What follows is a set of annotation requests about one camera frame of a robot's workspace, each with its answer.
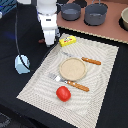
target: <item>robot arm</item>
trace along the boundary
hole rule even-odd
[[[32,4],[36,1],[38,20],[41,22],[42,30],[47,46],[54,44],[57,27],[57,0],[17,0],[21,4]]]

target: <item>round wooden plate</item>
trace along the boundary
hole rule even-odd
[[[59,71],[64,79],[77,81],[85,76],[87,67],[83,60],[71,57],[60,64]]]

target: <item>black cable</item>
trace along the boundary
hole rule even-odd
[[[19,47],[18,47],[18,40],[17,40],[18,16],[17,16],[17,14],[18,14],[18,3],[17,3],[17,6],[16,6],[16,22],[15,22],[15,39],[16,39],[17,51],[18,51],[18,54],[19,54],[19,57],[20,57],[20,60],[21,60],[22,64],[23,64],[28,70],[30,70],[30,71],[35,71],[35,70],[37,70],[37,69],[41,66],[42,62],[43,62],[44,59],[47,57],[47,55],[49,54],[49,52],[58,44],[58,42],[59,42],[59,37],[56,38],[56,43],[54,43],[54,45],[53,45],[53,46],[47,51],[47,53],[44,55],[44,57],[43,57],[43,59],[42,59],[40,65],[38,66],[38,68],[35,69],[35,70],[28,68],[28,67],[25,65],[25,63],[24,63],[24,61],[23,61],[23,59],[22,59],[22,57],[21,57],[21,54],[20,54],[20,51],[19,51]]]

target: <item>toy tomato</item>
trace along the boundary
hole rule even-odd
[[[57,89],[56,91],[56,95],[58,96],[58,98],[63,101],[63,102],[66,102],[70,99],[71,97],[71,93],[70,91],[68,90],[67,87],[65,86],[61,86]]]

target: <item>pan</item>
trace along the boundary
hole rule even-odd
[[[58,4],[61,6],[61,16],[67,21],[74,21],[80,18],[81,7],[75,3]]]
[[[100,4],[100,0],[99,4],[93,4],[93,2],[94,0],[92,1],[92,4],[85,8],[84,20],[92,26],[101,25],[105,21],[108,7],[104,4]]]

